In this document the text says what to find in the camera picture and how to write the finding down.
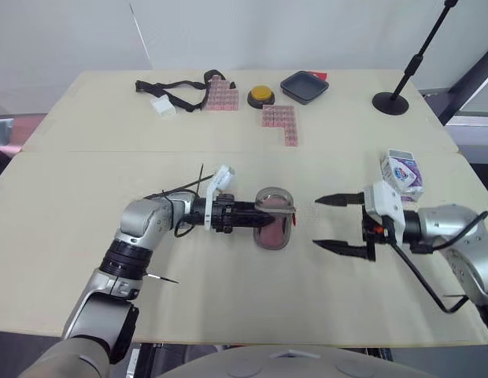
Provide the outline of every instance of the floor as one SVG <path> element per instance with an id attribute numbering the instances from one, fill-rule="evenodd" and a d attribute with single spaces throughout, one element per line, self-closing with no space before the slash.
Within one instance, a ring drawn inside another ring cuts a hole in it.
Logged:
<path id="1" fill-rule="evenodd" d="M 14 378 L 32 364 L 57 338 L 0 332 L 0 377 Z M 163 344 L 155 351 L 151 376 L 182 365 L 185 361 L 217 352 L 214 346 Z M 128 356 L 112 367 L 111 378 L 125 378 Z M 488 346 L 392 349 L 395 362 L 428 372 L 438 378 L 488 378 Z"/>

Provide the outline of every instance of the black cable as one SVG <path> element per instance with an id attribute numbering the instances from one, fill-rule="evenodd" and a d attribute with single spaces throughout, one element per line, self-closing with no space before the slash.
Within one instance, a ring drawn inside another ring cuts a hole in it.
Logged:
<path id="1" fill-rule="evenodd" d="M 464 238 L 466 234 L 468 234 L 471 231 L 471 229 L 477 225 L 477 223 L 486 219 L 487 216 L 488 216 L 488 211 L 484 211 L 483 213 L 480 213 L 474 220 L 468 223 L 468 225 L 465 228 L 463 228 L 463 230 L 459 234 L 451 238 L 451 240 L 449 240 L 446 243 L 443 243 L 439 246 L 434 246 L 433 250 L 443 250 L 444 248 L 447 248 L 448 246 L 452 246 L 454 243 L 457 243 L 459 240 Z"/>
<path id="2" fill-rule="evenodd" d="M 165 199 L 168 200 L 168 203 L 171 204 L 171 214 L 172 214 L 172 217 L 171 217 L 171 227 L 169 230 L 172 230 L 172 228 L 174 227 L 174 203 L 172 203 L 171 199 L 169 197 L 167 197 L 166 195 L 164 195 Z"/>
<path id="3" fill-rule="evenodd" d="M 183 185 L 182 187 L 176 187 L 170 191 L 162 191 L 161 193 L 155 193 L 153 195 L 147 195 L 144 199 L 153 199 L 156 197 L 161 197 L 162 195 L 170 195 L 171 193 L 177 193 L 180 191 L 185 191 L 185 189 L 187 189 L 188 187 L 193 187 L 196 183 L 201 183 L 203 181 L 209 180 L 209 179 L 213 178 L 213 176 L 214 175 L 202 177 L 200 180 L 194 181 L 193 183 L 187 183 L 186 185 Z"/>
<path id="4" fill-rule="evenodd" d="M 184 219 L 181 218 L 177 221 L 176 226 L 174 227 L 174 237 L 182 238 L 183 236 L 187 235 L 191 230 L 195 228 L 195 225 L 192 224 L 190 228 L 188 228 L 185 232 L 178 234 L 179 226 L 183 223 Z"/>
<path id="5" fill-rule="evenodd" d="M 468 301 L 468 297 L 466 295 L 463 295 L 463 298 L 460 299 L 458 303 L 456 303 L 452 308 L 447 309 L 442 300 L 436 295 L 434 292 L 433 288 L 430 286 L 430 284 L 426 281 L 426 279 L 423 277 L 422 274 L 420 274 L 419 270 L 417 267 L 410 261 L 410 259 L 407 257 L 405 252 L 401 250 L 401 248 L 396 244 L 396 243 L 391 243 L 390 244 L 393 249 L 398 253 L 398 255 L 401 257 L 401 259 L 405 262 L 405 264 L 412 270 L 414 275 L 417 277 L 419 282 L 423 285 L 424 289 L 426 289 L 427 293 L 433 298 L 435 303 L 440 307 L 440 309 L 444 313 L 455 313 L 458 309 L 460 309 L 464 303 Z"/>

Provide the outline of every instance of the table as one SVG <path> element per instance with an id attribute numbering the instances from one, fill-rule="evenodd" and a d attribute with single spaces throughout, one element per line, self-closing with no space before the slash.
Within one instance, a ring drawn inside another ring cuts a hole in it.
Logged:
<path id="1" fill-rule="evenodd" d="M 201 80 L 195 71 L 85 72 L 39 125 L 26 151 L 284 151 L 280 133 L 264 132 L 261 111 L 246 104 L 248 91 L 266 84 L 276 104 L 295 105 L 300 146 L 296 152 L 340 154 L 347 150 L 457 152 L 456 144 L 412 85 L 403 95 L 410 110 L 388 117 L 373 108 L 375 93 L 396 86 L 400 71 L 330 71 L 330 87 L 316 101 L 302 106 L 279 88 L 293 71 L 223 72 L 237 84 L 238 113 L 187 113 L 178 109 L 162 120 L 150 104 L 151 94 L 135 93 L 135 81 L 171 83 Z M 193 104 L 203 91 L 172 90 Z"/>

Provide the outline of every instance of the red object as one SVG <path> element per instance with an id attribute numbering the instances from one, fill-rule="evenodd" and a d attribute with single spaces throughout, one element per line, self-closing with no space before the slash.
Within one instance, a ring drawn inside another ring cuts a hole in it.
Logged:
<path id="1" fill-rule="evenodd" d="M 314 71 L 307 71 L 307 72 L 312 73 L 314 76 L 317 76 L 324 81 L 326 81 L 326 79 L 328 78 L 328 74 L 325 72 L 314 72 Z"/>

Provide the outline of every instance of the white wall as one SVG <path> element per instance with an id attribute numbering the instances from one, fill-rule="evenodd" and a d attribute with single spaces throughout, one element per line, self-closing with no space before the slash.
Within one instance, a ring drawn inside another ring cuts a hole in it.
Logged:
<path id="1" fill-rule="evenodd" d="M 42 113 L 85 69 L 403 69 L 442 0 L 0 0 L 0 114 Z M 450 87 L 488 49 L 460 0 L 414 77 Z"/>
<path id="2" fill-rule="evenodd" d="M 204 69 L 403 69 L 442 0 L 131 0 L 152 64 Z M 414 77 L 451 87 L 488 49 L 488 0 L 460 0 Z"/>
<path id="3" fill-rule="evenodd" d="M 0 0 L 0 114 L 45 113 L 85 69 L 150 69 L 125 0 Z"/>

